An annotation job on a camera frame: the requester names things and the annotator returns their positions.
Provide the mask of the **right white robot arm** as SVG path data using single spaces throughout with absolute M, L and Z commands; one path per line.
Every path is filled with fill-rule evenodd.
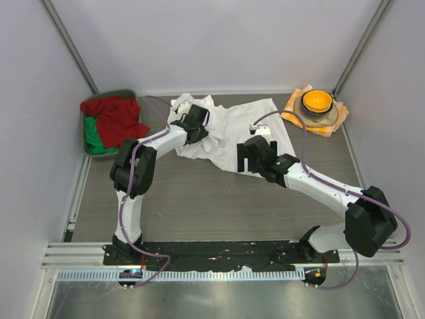
M 337 225 L 312 227 L 300 239 L 300 255 L 309 263 L 338 249 L 353 249 L 364 257 L 373 257 L 398 227 L 377 187 L 362 190 L 304 168 L 300 159 L 278 155 L 277 143 L 262 136 L 253 136 L 237 144 L 236 149 L 239 172 L 258 173 L 267 182 L 303 193 L 343 218 L 344 222 Z

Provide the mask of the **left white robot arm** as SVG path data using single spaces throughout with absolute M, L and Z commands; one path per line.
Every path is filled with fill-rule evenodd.
M 118 224 L 112 243 L 103 246 L 105 265 L 134 265 L 142 253 L 141 207 L 153 182 L 157 160 L 165 154 L 208 136 L 210 112 L 184 103 L 177 119 L 147 138 L 127 138 L 115 158 L 110 179 L 118 198 Z

